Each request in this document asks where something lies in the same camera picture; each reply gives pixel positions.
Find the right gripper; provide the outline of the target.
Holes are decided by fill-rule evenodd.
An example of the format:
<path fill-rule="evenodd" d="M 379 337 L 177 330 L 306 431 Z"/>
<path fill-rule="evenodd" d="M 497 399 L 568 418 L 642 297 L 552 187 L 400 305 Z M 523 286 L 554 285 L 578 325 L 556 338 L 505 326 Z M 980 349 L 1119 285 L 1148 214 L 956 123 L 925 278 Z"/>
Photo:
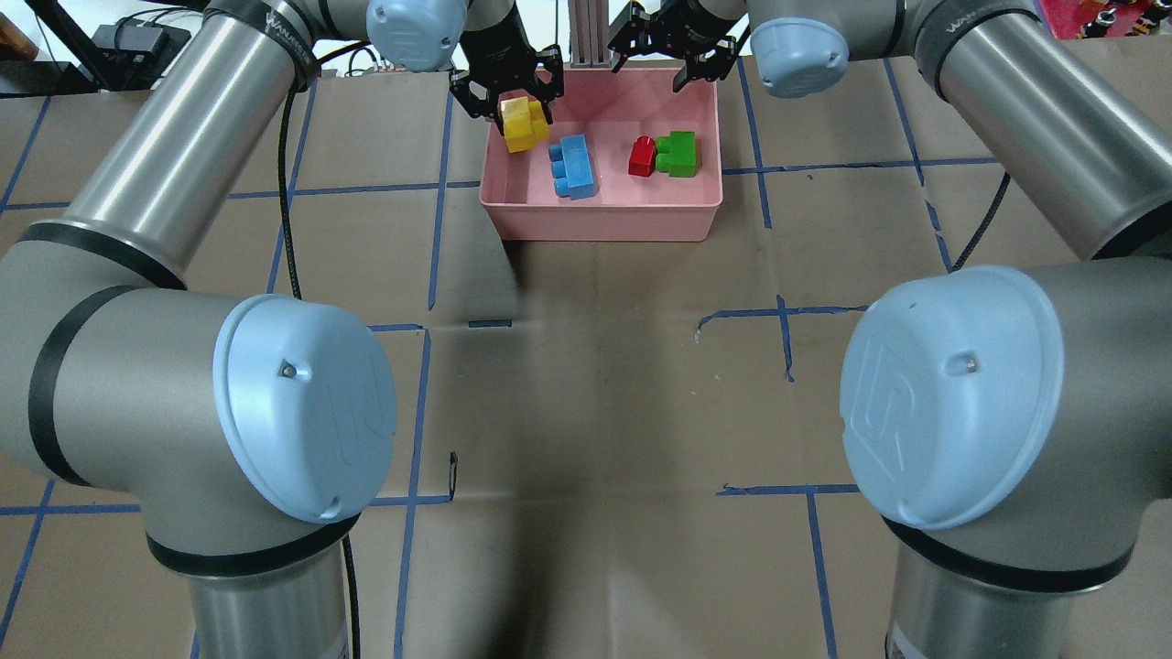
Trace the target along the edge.
<path fill-rule="evenodd" d="M 629 1 L 609 25 L 609 72 L 618 74 L 632 56 L 660 54 L 684 61 L 674 93 L 694 81 L 723 81 L 740 55 L 741 39 L 730 33 L 740 20 L 740 1 L 662 1 L 654 12 Z"/>

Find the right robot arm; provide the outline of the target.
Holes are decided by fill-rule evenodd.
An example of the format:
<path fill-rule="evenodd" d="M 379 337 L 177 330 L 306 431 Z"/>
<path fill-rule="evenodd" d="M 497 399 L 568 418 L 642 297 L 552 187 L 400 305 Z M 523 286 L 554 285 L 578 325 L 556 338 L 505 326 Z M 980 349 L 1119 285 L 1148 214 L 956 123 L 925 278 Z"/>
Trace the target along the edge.
<path fill-rule="evenodd" d="M 742 16 L 779 98 L 913 56 L 1079 256 L 891 288 L 839 393 L 852 476 L 900 543 L 884 654 L 1056 658 L 1072 597 L 1127 566 L 1168 498 L 1168 136 L 1028 1 L 631 4 L 609 50 L 720 79 Z"/>

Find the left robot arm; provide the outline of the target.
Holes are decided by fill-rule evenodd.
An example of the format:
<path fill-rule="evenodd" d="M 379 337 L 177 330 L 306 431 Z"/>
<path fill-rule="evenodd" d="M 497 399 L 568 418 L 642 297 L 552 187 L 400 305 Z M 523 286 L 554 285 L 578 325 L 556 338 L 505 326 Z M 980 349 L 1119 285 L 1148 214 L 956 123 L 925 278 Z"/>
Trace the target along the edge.
<path fill-rule="evenodd" d="M 472 188 L 445 189 L 440 253 L 452 286 L 481 278 L 498 311 L 469 306 L 448 326 L 376 332 L 398 390 L 396 462 L 384 496 L 409 497 L 420 383 L 428 382 L 418 495 L 456 498 L 368 508 L 355 526 L 364 658 L 393 658 L 407 518 L 414 514 L 406 595 L 407 658 L 648 658 L 647 604 L 615 553 L 614 517 L 629 497 L 604 492 L 612 401 L 595 367 L 595 299 L 624 243 L 499 242 Z M 298 276 L 315 301 L 357 305 L 370 321 L 425 311 L 440 188 L 302 197 L 293 203 Z M 279 201 L 226 201 L 197 252 L 197 292 L 259 295 L 273 276 Z M 510 327 L 468 327 L 452 314 L 520 314 Z M 416 568 L 422 572 L 410 576 Z M 4 658 L 191 658 L 198 645 L 186 579 L 146 551 L 141 512 L 4 516 L 4 613 L 16 583 Z"/>

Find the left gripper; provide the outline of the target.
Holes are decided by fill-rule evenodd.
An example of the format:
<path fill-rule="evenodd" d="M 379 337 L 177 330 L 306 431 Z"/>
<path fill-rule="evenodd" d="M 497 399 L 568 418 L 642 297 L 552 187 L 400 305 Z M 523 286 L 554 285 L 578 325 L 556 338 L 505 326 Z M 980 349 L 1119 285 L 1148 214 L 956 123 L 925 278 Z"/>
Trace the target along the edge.
<path fill-rule="evenodd" d="M 458 45 L 466 67 L 451 73 L 450 91 L 471 118 L 498 122 L 502 93 L 520 89 L 554 124 L 553 103 L 565 93 L 560 46 L 534 49 L 515 1 L 469 1 Z"/>

